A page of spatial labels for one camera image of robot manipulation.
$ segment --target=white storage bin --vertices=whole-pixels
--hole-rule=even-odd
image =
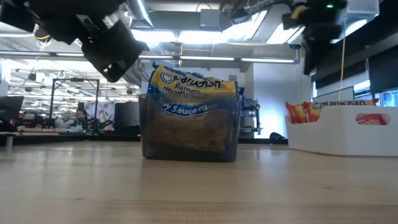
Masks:
[[[388,125],[361,125],[359,114],[388,114]],[[289,147],[335,156],[398,156],[398,108],[327,106],[314,123],[292,124],[286,116]]]

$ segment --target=desk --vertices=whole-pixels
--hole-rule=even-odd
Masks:
[[[398,223],[398,160],[239,145],[232,163],[150,161],[139,142],[0,153],[2,224]]]

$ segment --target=table surface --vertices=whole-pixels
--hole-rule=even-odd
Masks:
[[[398,159],[239,145],[233,163],[150,161],[138,142],[0,151],[1,224],[398,223]]]

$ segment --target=clear plastic bin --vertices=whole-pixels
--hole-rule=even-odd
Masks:
[[[139,106],[145,158],[236,160],[241,114],[239,94],[143,94],[139,96]]]

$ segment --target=white container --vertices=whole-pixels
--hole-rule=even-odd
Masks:
[[[358,124],[359,114],[388,114],[388,125]],[[288,116],[285,120],[291,149],[334,156],[398,156],[398,108],[327,106],[317,122],[292,124]]]

